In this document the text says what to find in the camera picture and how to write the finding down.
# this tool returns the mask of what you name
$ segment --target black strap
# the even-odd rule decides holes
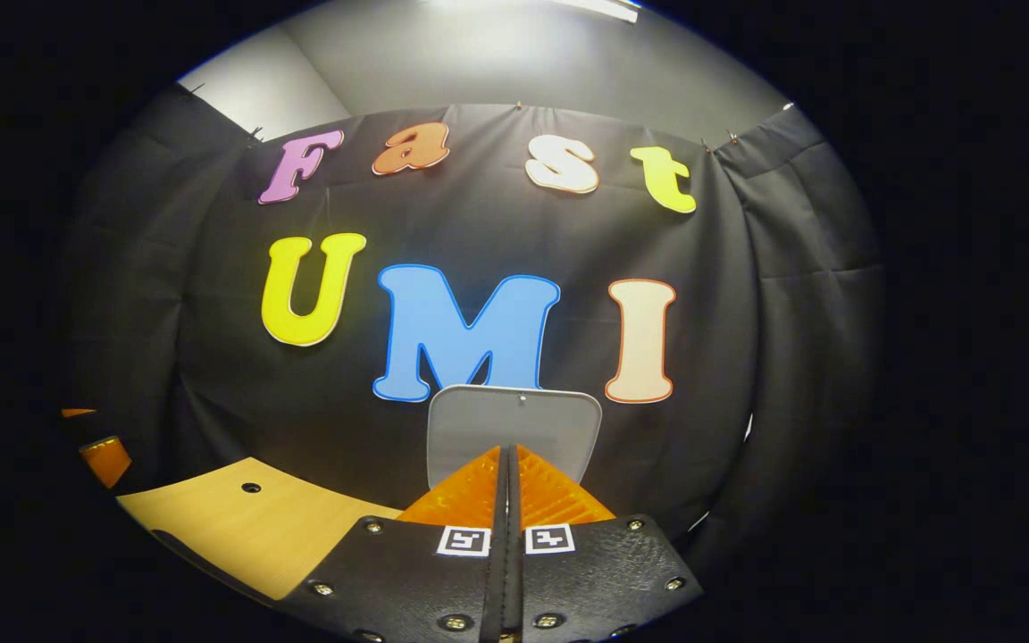
[[[518,487],[518,450],[504,446],[498,453],[495,517],[478,643],[498,643],[503,632],[518,631],[522,626],[523,601],[519,593],[522,566],[518,548],[522,510],[519,509]]]

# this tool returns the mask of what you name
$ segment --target black fabric backdrop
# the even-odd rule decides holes
[[[583,486],[612,511],[657,517],[701,573],[811,481],[863,420],[882,269],[860,195],[797,109],[714,152],[548,107],[385,112],[264,143],[214,114],[175,86],[78,195],[61,405],[98,408],[98,430],[121,436],[134,464],[117,493],[252,456],[378,504],[402,508],[420,497],[426,402],[371,392],[391,316],[376,278],[399,263],[440,269],[468,321],[511,274],[560,285],[539,386],[588,392],[603,405]],[[450,128],[447,159],[370,172],[389,136],[433,120]],[[297,180],[293,200],[257,204],[283,142],[338,128],[343,144]],[[180,132],[206,137],[179,157],[159,141]],[[523,164],[539,134],[592,147],[595,192],[531,183]],[[697,211],[669,211],[646,191],[629,150],[649,145],[689,168],[682,188]],[[338,327],[314,347],[274,341],[260,321],[269,246],[334,233],[368,240],[352,261]],[[319,253],[301,261],[294,310],[311,309],[322,265]],[[665,281],[678,293],[667,313],[674,393],[662,402],[617,403],[601,392],[620,332],[606,288],[624,278]]]

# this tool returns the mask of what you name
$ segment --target ceiling light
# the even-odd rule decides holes
[[[597,11],[606,16],[615,16],[617,20],[626,21],[629,24],[636,24],[638,22],[637,11],[627,9],[624,5],[617,4],[613,0],[552,0],[552,3],[569,4],[571,7]]]

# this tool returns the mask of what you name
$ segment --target wooden board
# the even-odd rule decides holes
[[[257,484],[248,493],[244,484]],[[163,488],[119,496],[147,530],[163,530],[245,585],[285,598],[360,516],[399,509],[328,491],[253,457]]]

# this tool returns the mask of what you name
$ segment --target orange object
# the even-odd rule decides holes
[[[470,460],[462,469],[423,494],[396,521],[491,529],[498,492],[499,448]]]
[[[445,146],[447,134],[449,130],[442,122],[424,122],[392,134],[388,149],[371,164],[371,172],[384,175],[432,167],[451,153]]]
[[[490,529],[494,525],[500,451],[497,446],[475,457],[423,494],[396,520]],[[521,531],[539,525],[582,525],[613,519],[611,510],[566,473],[525,446],[518,446],[518,467]]]
[[[582,525],[613,519],[611,510],[531,450],[518,448],[519,503],[522,528]]]
[[[113,489],[132,463],[130,455],[126,453],[126,446],[122,446],[121,440],[115,436],[110,436],[102,442],[86,444],[78,452],[106,489]]]

